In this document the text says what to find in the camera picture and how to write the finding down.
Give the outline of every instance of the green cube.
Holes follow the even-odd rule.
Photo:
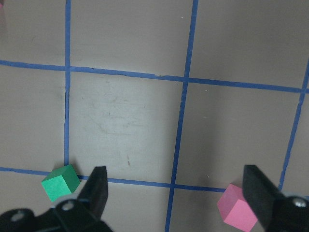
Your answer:
[[[42,186],[52,202],[58,197],[73,193],[79,184],[80,180],[71,164],[53,170],[42,181]]]

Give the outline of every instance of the metal bolt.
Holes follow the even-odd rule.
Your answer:
[[[69,211],[74,207],[74,203],[72,201],[68,201],[62,206],[62,210]]]
[[[295,198],[293,199],[293,204],[294,204],[295,206],[301,207],[301,208],[304,208],[304,207],[307,206],[306,201],[305,201],[304,199],[298,198],[298,197],[295,197]]]
[[[11,217],[11,221],[16,222],[21,220],[25,216],[24,212],[19,210],[16,214]]]

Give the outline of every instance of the gray floor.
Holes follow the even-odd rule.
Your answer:
[[[192,5],[72,0],[68,41],[66,1],[5,2],[0,213],[29,207],[40,214],[50,205],[36,171],[64,164],[68,73],[70,163],[80,175],[106,165],[109,178],[133,180],[109,183],[103,219],[116,232],[166,229],[169,188],[147,183],[171,183],[175,144],[175,184],[195,190],[175,189],[166,232],[239,231],[221,220],[222,193],[197,187],[241,187],[244,164],[278,185],[288,161],[283,190],[309,195],[309,2],[199,0],[191,58]],[[65,61],[68,45],[77,68]],[[27,170],[34,172],[20,173]],[[257,223],[253,231],[263,230]]]

